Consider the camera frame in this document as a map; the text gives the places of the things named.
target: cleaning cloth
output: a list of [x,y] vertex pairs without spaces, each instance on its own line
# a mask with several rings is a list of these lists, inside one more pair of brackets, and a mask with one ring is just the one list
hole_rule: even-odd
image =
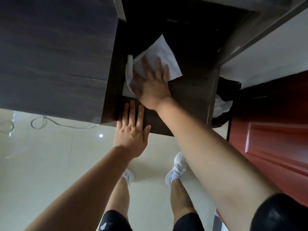
[[175,59],[175,56],[167,44],[163,35],[161,35],[147,50],[143,51],[135,59],[132,55],[128,55],[127,64],[125,69],[125,83],[123,87],[123,96],[127,97],[136,97],[131,88],[129,87],[132,84],[136,84],[133,79],[133,70],[135,70],[141,77],[147,78],[144,73],[143,64],[141,58],[146,56],[150,67],[155,69],[155,59],[160,57],[161,64],[164,66],[167,64],[169,67],[169,81],[175,78],[181,77],[182,73],[179,68],[179,65]]

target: shoe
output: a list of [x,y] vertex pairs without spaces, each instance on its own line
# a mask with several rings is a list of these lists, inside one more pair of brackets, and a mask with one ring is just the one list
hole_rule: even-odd
[[134,180],[134,174],[128,168],[124,171],[124,173],[122,174],[122,177],[126,178],[127,184],[129,186]]
[[181,178],[182,174],[186,171],[185,169],[186,167],[187,167],[187,163],[186,163],[185,157],[183,156],[182,152],[179,152],[174,158],[173,168],[166,174],[166,177],[165,177],[166,184],[168,186],[171,185],[170,177],[171,177],[172,172],[175,172],[175,174],[177,174]]

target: person's left hand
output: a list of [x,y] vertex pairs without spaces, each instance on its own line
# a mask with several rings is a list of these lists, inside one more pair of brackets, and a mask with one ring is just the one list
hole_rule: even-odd
[[122,118],[117,121],[114,147],[124,147],[131,158],[141,155],[148,145],[148,136],[151,125],[142,131],[143,126],[143,105],[139,105],[137,122],[135,123],[136,106],[134,101],[130,101],[130,112],[128,117],[129,104],[125,103]]

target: finger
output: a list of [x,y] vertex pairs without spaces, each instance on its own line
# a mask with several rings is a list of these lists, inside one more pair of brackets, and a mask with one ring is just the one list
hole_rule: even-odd
[[163,67],[162,67],[162,65],[161,65],[160,57],[157,57],[157,58],[155,59],[155,67],[156,67],[155,77],[156,77],[159,81],[163,81],[163,78],[162,78]]
[[136,123],[136,127],[140,130],[142,130],[142,127],[143,127],[143,112],[144,112],[144,107],[141,104],[139,105],[138,118],[137,118],[137,123]]
[[122,118],[118,118],[118,120],[116,121],[116,128],[117,130],[122,128]]
[[128,125],[128,107],[129,107],[129,104],[125,103],[124,111],[122,115],[122,127],[126,127]]
[[130,126],[135,126],[135,115],[136,115],[136,106],[135,106],[135,102],[133,100],[131,100],[130,104],[130,110],[129,110],[129,120],[128,120],[128,124]]
[[140,87],[143,87],[144,82],[146,81],[146,79],[142,78],[139,74],[137,74],[136,72],[134,72],[134,79],[136,80],[137,84]]
[[164,80],[165,84],[168,85],[168,81],[169,81],[169,67],[168,67],[167,64],[164,66],[164,76],[163,76],[163,80]]
[[142,92],[139,88],[137,88],[135,85],[131,86],[131,89],[133,91],[133,93],[135,93],[137,99],[140,101],[141,97],[142,97]]
[[147,125],[144,130],[143,130],[143,140],[148,143],[148,138],[149,138],[149,134],[150,134],[150,130],[151,130],[152,126],[151,125]]
[[145,56],[142,57],[142,63],[143,63],[144,72],[147,75],[148,79],[153,80],[154,75],[153,75],[151,67],[148,63],[148,60]]

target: red door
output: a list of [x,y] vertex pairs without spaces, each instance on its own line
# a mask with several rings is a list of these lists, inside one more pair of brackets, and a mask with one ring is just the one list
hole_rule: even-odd
[[308,72],[240,90],[229,142],[308,206]]

